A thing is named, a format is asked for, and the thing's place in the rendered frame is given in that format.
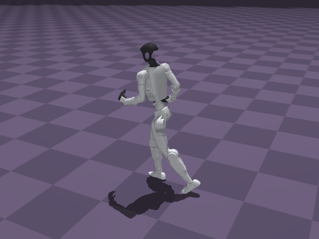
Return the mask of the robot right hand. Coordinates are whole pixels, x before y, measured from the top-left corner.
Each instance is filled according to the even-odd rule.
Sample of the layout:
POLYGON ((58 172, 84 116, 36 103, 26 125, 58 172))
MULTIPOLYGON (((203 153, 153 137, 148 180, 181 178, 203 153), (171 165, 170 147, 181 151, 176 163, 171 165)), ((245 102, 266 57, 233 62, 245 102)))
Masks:
MULTIPOLYGON (((163 99, 163 100, 161 100, 161 101, 167 103, 166 99, 169 99, 169 96, 167 96, 165 99, 163 99)), ((154 103, 155 103, 155 101, 154 101, 154 103)))

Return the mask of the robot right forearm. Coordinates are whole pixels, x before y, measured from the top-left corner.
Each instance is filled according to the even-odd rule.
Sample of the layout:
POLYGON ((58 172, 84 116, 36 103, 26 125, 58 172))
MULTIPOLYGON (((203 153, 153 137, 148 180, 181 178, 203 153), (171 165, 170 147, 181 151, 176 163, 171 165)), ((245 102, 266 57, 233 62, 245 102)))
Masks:
POLYGON ((180 88, 179 89, 177 89, 176 91, 171 91, 171 95, 169 96, 169 99, 166 99, 166 101, 168 102, 168 103, 171 103, 171 102, 173 102, 173 101, 176 101, 176 97, 177 97, 177 95, 179 94, 179 91, 180 91, 180 88))

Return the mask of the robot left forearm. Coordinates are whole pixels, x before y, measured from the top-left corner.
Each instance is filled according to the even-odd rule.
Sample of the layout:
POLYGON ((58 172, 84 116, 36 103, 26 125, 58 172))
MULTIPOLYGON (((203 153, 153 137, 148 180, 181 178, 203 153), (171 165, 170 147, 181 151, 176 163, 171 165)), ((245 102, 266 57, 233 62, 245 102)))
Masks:
POLYGON ((141 96, 137 95, 135 97, 132 98, 124 98, 123 96, 121 96, 120 98, 120 102, 122 102, 125 106, 136 106, 139 102, 141 101, 141 96))

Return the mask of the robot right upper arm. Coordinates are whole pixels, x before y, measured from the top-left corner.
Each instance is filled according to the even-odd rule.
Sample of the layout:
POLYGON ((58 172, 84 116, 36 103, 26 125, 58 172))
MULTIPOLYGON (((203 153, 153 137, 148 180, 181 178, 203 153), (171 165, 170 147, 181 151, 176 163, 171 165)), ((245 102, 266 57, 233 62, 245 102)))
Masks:
POLYGON ((180 83, 177 81, 175 75, 172 73, 170 66, 167 63, 162 63, 165 67, 166 77, 172 83, 171 89, 176 91, 180 88, 180 83))

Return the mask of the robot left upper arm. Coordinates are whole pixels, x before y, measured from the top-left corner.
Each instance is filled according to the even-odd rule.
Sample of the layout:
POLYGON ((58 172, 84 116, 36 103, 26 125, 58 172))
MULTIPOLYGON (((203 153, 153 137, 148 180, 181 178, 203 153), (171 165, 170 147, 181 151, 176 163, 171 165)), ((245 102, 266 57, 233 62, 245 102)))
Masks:
POLYGON ((141 101, 139 103, 144 103, 146 101, 146 81, 148 78, 148 70, 142 70, 137 73, 138 95, 141 96, 141 101))

